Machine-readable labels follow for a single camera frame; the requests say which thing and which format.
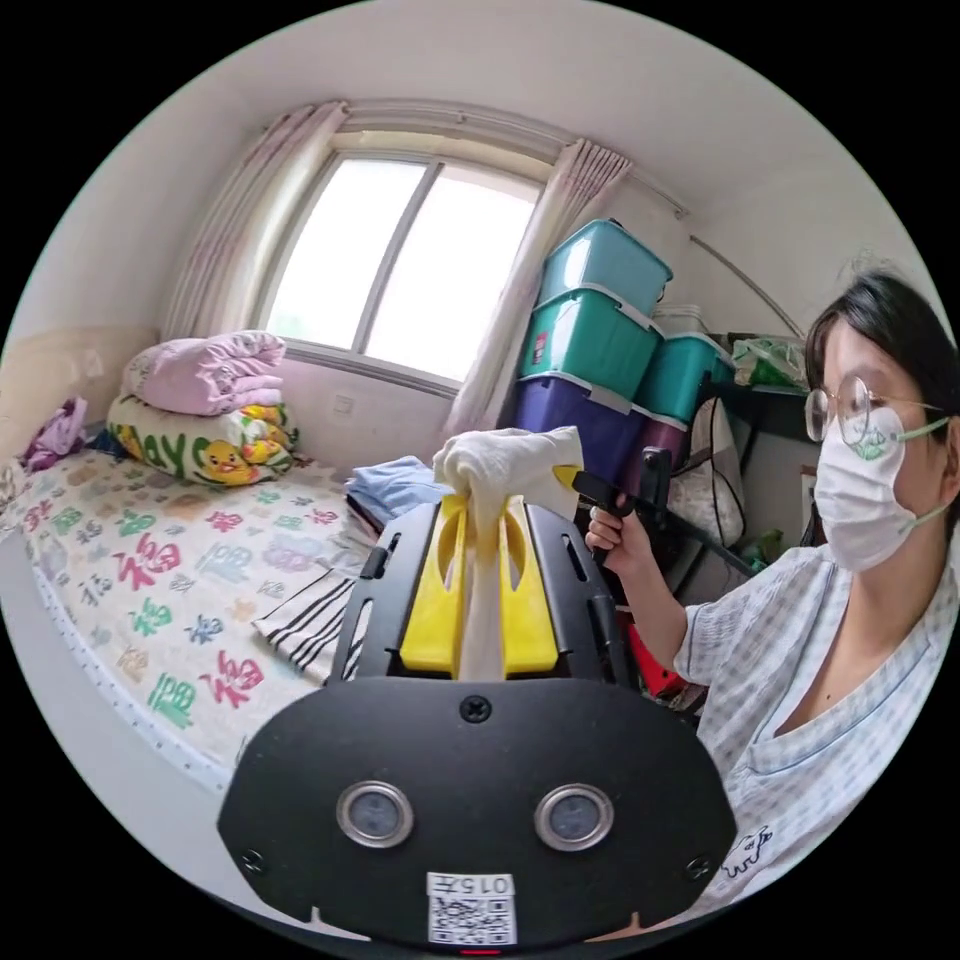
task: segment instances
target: purple storage box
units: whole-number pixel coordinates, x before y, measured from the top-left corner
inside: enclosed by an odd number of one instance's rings
[[[626,464],[617,486],[625,493],[636,496],[640,492],[640,478],[643,474],[643,451],[645,447],[660,447],[670,451],[673,470],[680,466],[681,459],[687,454],[689,428],[680,420],[662,417],[650,413],[642,407],[634,407],[634,417],[640,421],[636,446],[627,456]]]
[[[516,411],[514,425],[521,430],[576,427],[584,470],[609,483],[616,481],[644,422],[629,400],[565,373],[518,381]]]

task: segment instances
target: white curtain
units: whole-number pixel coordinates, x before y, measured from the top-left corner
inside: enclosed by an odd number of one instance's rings
[[[277,245],[330,154],[346,106],[338,101],[284,114],[245,152],[190,249],[163,318],[163,340],[254,324]]]
[[[544,260],[578,223],[603,207],[632,166],[632,161],[588,140],[563,149],[520,243],[486,337],[453,402],[443,439],[497,426],[513,387]]]

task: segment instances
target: striped towel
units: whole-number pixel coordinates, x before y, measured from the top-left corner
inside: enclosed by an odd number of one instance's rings
[[[295,667],[325,683],[337,652],[343,615],[355,580],[328,570],[271,613],[253,621],[267,643]],[[344,671],[352,679],[363,643],[358,631]]]

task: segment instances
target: white face mask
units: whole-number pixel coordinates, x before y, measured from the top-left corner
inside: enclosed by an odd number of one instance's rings
[[[867,435],[855,447],[844,442],[836,420],[830,424],[813,496],[830,549],[841,567],[861,573],[878,566],[903,546],[912,530],[946,510],[938,507],[918,517],[900,506],[893,492],[906,442],[944,422],[908,433],[894,410],[879,407],[870,411]]]

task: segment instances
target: woman's right hand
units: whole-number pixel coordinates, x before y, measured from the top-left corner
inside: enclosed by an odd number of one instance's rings
[[[623,494],[617,502],[623,503]],[[629,574],[652,560],[650,538],[636,512],[615,517],[599,507],[590,511],[590,526],[584,540],[591,550],[607,550],[604,566],[617,576]]]

